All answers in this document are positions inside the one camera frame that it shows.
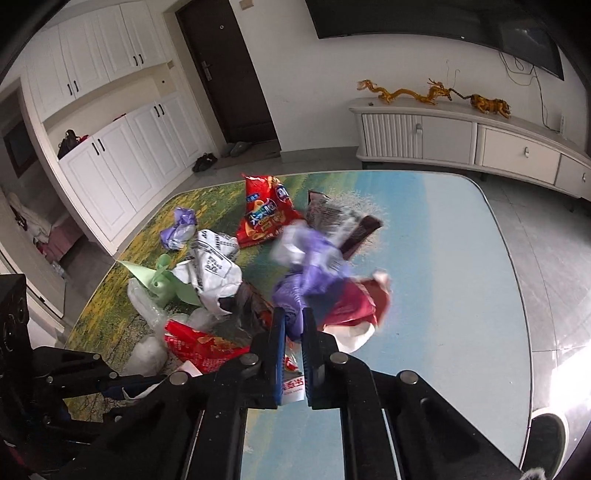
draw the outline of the white plastic bag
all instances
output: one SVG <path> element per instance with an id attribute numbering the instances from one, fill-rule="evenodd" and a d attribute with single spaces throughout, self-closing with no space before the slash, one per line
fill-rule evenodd
<path id="1" fill-rule="evenodd" d="M 168 359 L 166 344 L 151 333 L 143 337 L 134 347 L 123 367 L 122 375 L 157 375 Z"/>

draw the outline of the door handle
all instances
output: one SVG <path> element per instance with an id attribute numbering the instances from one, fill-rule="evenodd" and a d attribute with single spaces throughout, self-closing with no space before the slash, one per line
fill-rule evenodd
<path id="1" fill-rule="evenodd" d="M 212 74 L 209 72 L 209 67 L 211 65 L 208 65 L 207 62 L 205 60 L 203 60 L 201 62 L 201 66 L 203 68 L 203 73 L 205 74 L 205 78 L 207 79 L 208 82 L 212 81 Z"/>

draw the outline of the white wall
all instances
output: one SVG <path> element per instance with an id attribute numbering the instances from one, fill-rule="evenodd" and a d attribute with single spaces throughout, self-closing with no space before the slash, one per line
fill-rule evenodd
<path id="1" fill-rule="evenodd" d="M 502 98 L 513 115 L 542 123 L 536 81 L 529 87 L 512 83 L 491 48 L 421 35 L 319 40 L 305 0 L 255 0 L 254 7 L 244 11 L 239 0 L 229 1 L 284 151 L 357 145 L 353 115 L 346 105 L 353 98 L 373 95 L 356 90 L 359 80 L 371 79 L 390 91 L 404 87 L 424 94 L 428 78 L 451 86 L 455 69 L 460 69 L 455 85 L 459 92 Z M 566 136 L 584 148 L 586 92 L 564 56 L 563 69 L 564 82 L 538 69 L 548 124 L 558 128 L 560 114 L 565 114 Z"/>

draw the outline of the television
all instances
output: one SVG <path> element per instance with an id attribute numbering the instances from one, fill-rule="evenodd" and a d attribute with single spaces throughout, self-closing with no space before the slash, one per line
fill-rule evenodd
<path id="1" fill-rule="evenodd" d="M 306 0 L 318 38 L 410 33 L 494 48 L 564 80 L 556 43 L 515 0 Z"/>

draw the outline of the red plastic bag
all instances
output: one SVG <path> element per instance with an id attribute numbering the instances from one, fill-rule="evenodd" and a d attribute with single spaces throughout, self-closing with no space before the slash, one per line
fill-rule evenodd
<path id="1" fill-rule="evenodd" d="M 276 177 L 247 177 L 246 215 L 236 233 L 241 248 L 275 238 L 293 220 L 303 218 Z"/>
<path id="2" fill-rule="evenodd" d="M 174 320 L 169 320 L 164 330 L 169 350 L 180 360 L 189 360 L 204 374 L 215 372 L 228 360 L 249 351 L 249 347 L 239 348 L 221 337 L 198 332 Z"/>

